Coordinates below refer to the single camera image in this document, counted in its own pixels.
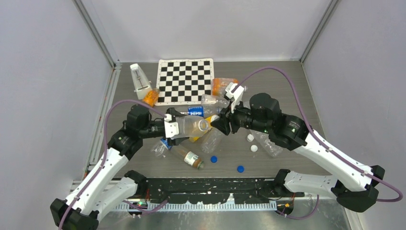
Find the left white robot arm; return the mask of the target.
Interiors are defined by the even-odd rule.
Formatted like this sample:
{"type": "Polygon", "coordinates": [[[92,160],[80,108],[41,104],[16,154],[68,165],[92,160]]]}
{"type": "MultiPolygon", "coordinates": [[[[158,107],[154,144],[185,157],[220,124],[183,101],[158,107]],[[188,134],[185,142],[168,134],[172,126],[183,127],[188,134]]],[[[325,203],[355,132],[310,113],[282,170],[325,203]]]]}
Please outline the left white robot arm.
{"type": "Polygon", "coordinates": [[[104,153],[88,176],[65,199],[55,199],[51,213],[60,230],[96,230],[104,217],[120,203],[133,196],[142,198],[147,192],[145,176],[129,171],[119,182],[106,190],[113,177],[143,146],[146,138],[164,138],[179,144],[197,137],[209,127],[207,120],[176,111],[164,114],[148,104],[133,103],[123,127],[110,140],[103,139],[104,153]]]}

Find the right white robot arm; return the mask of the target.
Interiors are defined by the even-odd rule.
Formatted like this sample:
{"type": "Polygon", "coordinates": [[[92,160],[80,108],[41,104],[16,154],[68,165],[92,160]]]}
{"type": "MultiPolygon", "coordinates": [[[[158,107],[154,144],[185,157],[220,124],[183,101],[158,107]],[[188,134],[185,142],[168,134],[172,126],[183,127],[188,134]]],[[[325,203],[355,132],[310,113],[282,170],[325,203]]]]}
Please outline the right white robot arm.
{"type": "Polygon", "coordinates": [[[343,207],[364,212],[378,200],[376,188],[384,176],[381,166],[362,165],[329,145],[304,120],[284,114],[279,102],[266,93],[258,93],[236,107],[221,110],[212,126],[225,135],[240,128],[258,131],[277,146],[298,153],[324,168],[328,175],[301,174],[288,169],[278,171],[273,190],[278,196],[309,193],[335,199],[343,207]]]}

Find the clear bottle near right arm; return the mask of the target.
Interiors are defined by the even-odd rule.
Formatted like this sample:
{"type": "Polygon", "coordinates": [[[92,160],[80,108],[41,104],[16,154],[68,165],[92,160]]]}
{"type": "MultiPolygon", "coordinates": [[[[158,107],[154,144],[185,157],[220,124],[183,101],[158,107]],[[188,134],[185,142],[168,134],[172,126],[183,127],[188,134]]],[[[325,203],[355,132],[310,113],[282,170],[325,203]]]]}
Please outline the clear bottle near right arm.
{"type": "Polygon", "coordinates": [[[277,157],[283,152],[283,148],[277,146],[274,142],[269,140],[269,136],[267,133],[251,130],[251,134],[270,157],[277,157]]]}

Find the tall clear juice bottle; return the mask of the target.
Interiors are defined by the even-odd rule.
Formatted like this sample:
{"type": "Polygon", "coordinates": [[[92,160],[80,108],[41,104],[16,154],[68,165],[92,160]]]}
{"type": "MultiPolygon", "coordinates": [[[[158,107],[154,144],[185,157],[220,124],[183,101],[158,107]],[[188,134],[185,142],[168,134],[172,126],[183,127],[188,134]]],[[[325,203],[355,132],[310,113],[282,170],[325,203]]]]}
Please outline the tall clear juice bottle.
{"type": "Polygon", "coordinates": [[[187,115],[176,118],[179,134],[174,138],[202,137],[211,126],[209,121],[200,116],[187,115]]]}

